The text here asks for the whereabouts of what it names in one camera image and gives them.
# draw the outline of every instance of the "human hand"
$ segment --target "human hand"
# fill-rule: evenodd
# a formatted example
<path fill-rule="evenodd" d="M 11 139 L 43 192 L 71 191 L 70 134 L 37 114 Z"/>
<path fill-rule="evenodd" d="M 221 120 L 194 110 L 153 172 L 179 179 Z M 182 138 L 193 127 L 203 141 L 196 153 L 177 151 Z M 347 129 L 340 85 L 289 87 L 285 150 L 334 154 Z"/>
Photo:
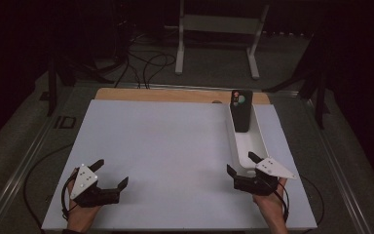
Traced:
<path fill-rule="evenodd" d="M 68 193 L 71 194 L 75 179 L 68 183 Z M 86 233 L 93 225 L 96 214 L 101 206 L 93 208 L 82 208 L 76 202 L 69 199 L 69 216 L 67 229 L 71 231 Z"/>
<path fill-rule="evenodd" d="M 284 186 L 286 185 L 287 179 L 280 178 L 279 183 L 282 186 L 278 186 L 277 192 L 283 197 Z M 269 196 L 258 196 L 253 194 L 253 202 L 259 207 L 261 214 L 265 218 L 270 230 L 273 234 L 285 234 L 287 233 L 287 227 L 283 218 L 282 202 L 272 193 Z"/>

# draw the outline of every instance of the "white board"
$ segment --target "white board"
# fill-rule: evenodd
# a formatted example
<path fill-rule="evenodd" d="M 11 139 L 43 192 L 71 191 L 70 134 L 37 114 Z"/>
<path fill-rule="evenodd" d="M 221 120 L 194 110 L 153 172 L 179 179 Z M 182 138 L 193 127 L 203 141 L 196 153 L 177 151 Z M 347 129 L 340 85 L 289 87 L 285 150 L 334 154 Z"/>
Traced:
<path fill-rule="evenodd" d="M 113 188 L 126 176 L 120 203 L 104 206 L 93 229 L 246 230 L 267 228 L 251 196 L 235 190 L 226 104 L 93 100 L 43 223 L 62 229 L 60 191 L 75 167 L 104 159 L 98 186 Z M 266 150 L 297 174 L 272 105 L 255 105 Z M 300 179 L 290 179 L 289 229 L 315 228 Z"/>

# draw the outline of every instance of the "dark floor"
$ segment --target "dark floor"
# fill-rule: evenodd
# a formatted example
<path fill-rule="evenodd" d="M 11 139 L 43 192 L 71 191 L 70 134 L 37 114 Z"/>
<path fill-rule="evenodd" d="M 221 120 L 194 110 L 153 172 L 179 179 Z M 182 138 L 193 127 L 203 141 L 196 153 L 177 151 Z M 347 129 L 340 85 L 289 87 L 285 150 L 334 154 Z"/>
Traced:
<path fill-rule="evenodd" d="M 308 44 L 304 38 L 263 36 L 256 51 L 261 79 L 255 81 L 250 78 L 244 45 L 226 47 L 210 43 L 205 48 L 197 41 L 187 41 L 183 74 L 175 75 L 174 65 L 165 67 L 151 79 L 150 87 L 260 91 L 289 78 Z M 138 52 L 146 50 L 175 56 L 176 46 L 168 41 L 135 44 L 131 48 L 134 55 L 144 59 L 156 55 Z M 136 88 L 135 74 L 142 80 L 145 62 L 131 57 L 131 65 L 135 72 L 129 69 L 118 87 Z M 157 69 L 147 67 L 147 78 Z M 121 67 L 105 77 L 117 81 L 123 70 Z M 48 104 L 39 101 L 41 93 L 47 90 L 46 74 L 37 80 L 36 86 L 35 92 L 0 132 L 0 233 L 39 231 L 22 200 L 24 177 L 37 160 L 73 143 L 89 102 L 99 87 L 107 87 L 83 79 L 74 88 L 61 89 L 58 109 L 53 118 L 48 118 Z M 374 233 L 374 173 L 363 150 L 331 92 L 326 93 L 329 111 L 323 116 L 325 129 L 321 130 L 313 118 L 311 103 L 296 97 L 300 86 L 301 83 L 294 84 L 285 91 L 271 94 L 270 99 L 279 114 L 299 173 L 308 179 L 302 181 L 319 222 L 318 229 L 311 233 Z M 78 124 L 73 129 L 54 129 L 57 116 L 75 117 Z M 54 153 L 30 175 L 27 199 L 41 221 L 49 201 L 58 196 L 53 193 L 69 151 L 70 147 L 66 147 Z M 269 233 L 268 230 L 246 232 Z"/>

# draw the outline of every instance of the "metal stand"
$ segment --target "metal stand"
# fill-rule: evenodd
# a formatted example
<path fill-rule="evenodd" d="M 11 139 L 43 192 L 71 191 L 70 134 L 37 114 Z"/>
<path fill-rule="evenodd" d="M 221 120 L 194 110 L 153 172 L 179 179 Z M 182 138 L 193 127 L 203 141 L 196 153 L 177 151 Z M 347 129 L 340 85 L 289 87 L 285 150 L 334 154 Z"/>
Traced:
<path fill-rule="evenodd" d="M 259 70 L 257 69 L 256 59 L 254 53 L 263 29 L 263 24 L 269 6 L 265 5 L 260 19 L 247 18 L 226 18 L 213 16 L 198 16 L 184 14 L 184 0 L 180 0 L 180 18 L 178 31 L 178 51 L 175 63 L 175 74 L 181 75 L 183 73 L 184 60 L 184 30 L 208 31 L 208 32 L 229 32 L 240 34 L 254 35 L 252 45 L 247 48 L 248 64 L 250 66 L 251 77 L 259 79 Z"/>

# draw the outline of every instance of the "cable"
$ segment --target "cable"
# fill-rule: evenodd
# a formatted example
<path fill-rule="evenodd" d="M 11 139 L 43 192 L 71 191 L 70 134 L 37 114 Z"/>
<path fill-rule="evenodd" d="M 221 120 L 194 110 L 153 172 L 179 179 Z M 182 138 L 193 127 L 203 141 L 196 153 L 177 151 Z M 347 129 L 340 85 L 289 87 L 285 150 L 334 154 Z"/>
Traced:
<path fill-rule="evenodd" d="M 166 66 L 170 66 L 170 65 L 173 65 L 176 61 L 175 57 L 172 56 L 172 55 L 168 55 L 168 54 L 164 54 L 162 52 L 159 52 L 159 51 L 133 51 L 133 52 L 143 52 L 143 53 L 158 53 L 158 55 L 155 55 L 153 57 L 151 57 L 150 59 L 146 60 L 144 58 L 140 58 L 134 54 L 132 54 L 131 52 L 128 52 L 128 54 L 136 59 L 139 59 L 139 60 L 142 60 L 144 62 L 146 62 L 146 64 L 144 65 L 144 68 L 143 68 L 143 72 L 142 72 L 142 79 L 143 79 L 143 82 L 144 82 L 144 85 L 145 85 L 145 88 L 146 89 L 150 89 L 150 82 L 152 80 L 152 78 L 154 76 L 156 76 L 160 71 L 162 71 Z M 154 63 L 152 62 L 153 59 L 156 59 L 156 58 L 159 58 L 159 57 L 164 57 L 166 59 L 166 62 L 162 63 L 162 64 L 159 64 L 159 63 Z M 168 62 L 168 57 L 172 58 L 172 61 L 171 62 Z M 146 76 L 146 70 L 147 70 L 147 67 L 149 65 L 153 65 L 153 66 L 159 66 L 160 69 L 158 71 L 156 71 L 154 74 L 152 74 L 151 76 L 149 76 L 147 78 Z"/>
<path fill-rule="evenodd" d="M 311 186 L 317 191 L 318 193 L 318 196 L 320 198 L 320 201 L 321 201 L 321 215 L 320 215 L 320 218 L 318 220 L 318 226 L 321 224 L 321 222 L 323 221 L 323 218 L 324 218 L 324 202 L 323 202 L 323 197 L 321 196 L 321 193 L 320 191 L 318 190 L 318 188 L 315 186 L 314 183 L 312 183 L 310 180 L 308 180 L 306 177 L 302 176 L 302 175 L 299 175 L 301 178 L 305 179 L 306 181 L 308 181 Z M 313 229 L 309 229 L 305 232 L 303 232 L 302 234 L 305 234 L 305 233 L 309 233 L 310 231 L 312 231 Z"/>
<path fill-rule="evenodd" d="M 35 223 L 37 224 L 38 228 L 40 229 L 41 233 L 42 234 L 45 234 L 45 231 L 43 229 L 41 229 L 41 221 L 39 220 L 38 216 L 32 211 L 29 203 L 28 203 L 28 199 L 27 199 L 27 195 L 26 195 L 26 185 L 28 183 L 28 180 L 29 180 L 29 177 L 31 176 L 33 170 L 40 164 L 42 163 L 45 159 L 49 158 L 50 156 L 53 156 L 54 154 L 66 149 L 66 148 L 69 148 L 73 145 L 74 143 L 70 143 L 70 144 L 67 144 L 65 146 L 62 146 L 61 148 L 45 155 L 44 157 L 42 157 L 40 160 L 38 160 L 32 167 L 31 169 L 29 170 L 28 174 L 26 175 L 25 177 L 25 180 L 23 182 L 23 187 L 22 187 L 22 197 L 23 197 L 23 202 L 25 203 L 26 205 L 26 208 L 28 209 L 29 213 L 31 214 L 32 218 L 34 219 Z"/>
<path fill-rule="evenodd" d="M 120 83 L 121 79 L 123 79 L 124 75 L 125 75 L 126 72 L 127 72 L 127 69 L 129 69 L 129 66 L 130 66 L 129 56 L 126 56 L 126 62 L 127 62 L 126 68 L 124 69 L 123 73 L 121 73 L 121 75 L 120 75 L 120 77 L 118 78 L 118 80 L 115 82 L 114 88 L 117 88 L 118 83 Z"/>

